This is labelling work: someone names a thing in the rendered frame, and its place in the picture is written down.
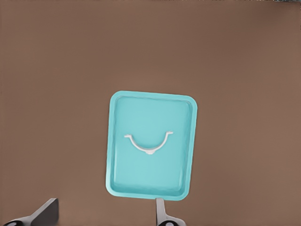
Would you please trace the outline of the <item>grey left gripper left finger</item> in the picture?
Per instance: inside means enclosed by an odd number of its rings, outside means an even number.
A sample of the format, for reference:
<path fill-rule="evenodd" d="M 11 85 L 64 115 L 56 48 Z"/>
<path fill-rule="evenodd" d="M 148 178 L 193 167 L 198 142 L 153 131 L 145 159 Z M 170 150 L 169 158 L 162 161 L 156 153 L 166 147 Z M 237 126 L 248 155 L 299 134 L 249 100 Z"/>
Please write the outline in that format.
<path fill-rule="evenodd" d="M 3 226 L 57 226 L 59 200 L 51 198 L 29 216 L 13 219 Z"/>

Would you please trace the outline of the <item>turquoise rectangular tray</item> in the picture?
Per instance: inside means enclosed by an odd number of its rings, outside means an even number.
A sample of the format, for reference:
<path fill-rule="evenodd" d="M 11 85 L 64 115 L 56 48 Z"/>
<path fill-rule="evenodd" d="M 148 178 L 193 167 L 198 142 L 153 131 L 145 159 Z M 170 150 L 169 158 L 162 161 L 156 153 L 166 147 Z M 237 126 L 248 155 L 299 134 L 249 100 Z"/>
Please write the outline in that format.
<path fill-rule="evenodd" d="M 184 199 L 190 189 L 198 105 L 185 95 L 117 91 L 110 99 L 105 186 L 119 197 L 170 201 Z M 158 146 L 152 155 L 136 149 Z"/>

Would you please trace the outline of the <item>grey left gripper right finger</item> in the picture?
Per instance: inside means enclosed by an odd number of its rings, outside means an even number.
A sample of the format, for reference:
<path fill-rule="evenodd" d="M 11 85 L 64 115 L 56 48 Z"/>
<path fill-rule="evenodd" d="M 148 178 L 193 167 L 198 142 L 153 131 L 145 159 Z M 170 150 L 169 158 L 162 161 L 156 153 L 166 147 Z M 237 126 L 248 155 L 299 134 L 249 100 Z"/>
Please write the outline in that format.
<path fill-rule="evenodd" d="M 182 219 L 168 215 L 165 210 L 164 199 L 156 198 L 156 225 L 184 226 L 184 221 Z"/>

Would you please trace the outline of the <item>white drainage pipe clamp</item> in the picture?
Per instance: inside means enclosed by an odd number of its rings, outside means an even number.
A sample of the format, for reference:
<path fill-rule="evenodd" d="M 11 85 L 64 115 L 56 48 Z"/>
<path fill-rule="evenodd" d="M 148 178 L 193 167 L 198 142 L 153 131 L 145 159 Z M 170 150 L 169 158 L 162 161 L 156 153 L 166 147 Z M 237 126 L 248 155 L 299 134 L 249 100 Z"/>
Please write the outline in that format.
<path fill-rule="evenodd" d="M 136 141 L 134 140 L 132 134 L 126 134 L 126 135 L 124 135 L 124 138 L 128 138 L 128 139 L 130 140 L 131 144 L 132 144 L 136 149 L 138 149 L 139 151 L 142 151 L 142 152 L 144 152 L 144 153 L 146 153 L 146 154 L 148 154 L 148 155 L 152 155 L 152 154 L 154 154 L 156 151 L 158 151 L 159 149 L 161 149 L 161 148 L 166 144 L 166 142 L 167 142 L 167 140 L 168 140 L 168 137 L 169 137 L 170 135 L 172 135 L 173 133 L 174 133 L 173 131 L 167 131 L 167 132 L 165 133 L 165 136 L 164 136 L 163 141 L 162 141 L 158 146 L 152 147 L 152 148 L 146 148 L 146 147 L 142 147 L 142 146 L 138 145 L 138 144 L 136 143 Z"/>

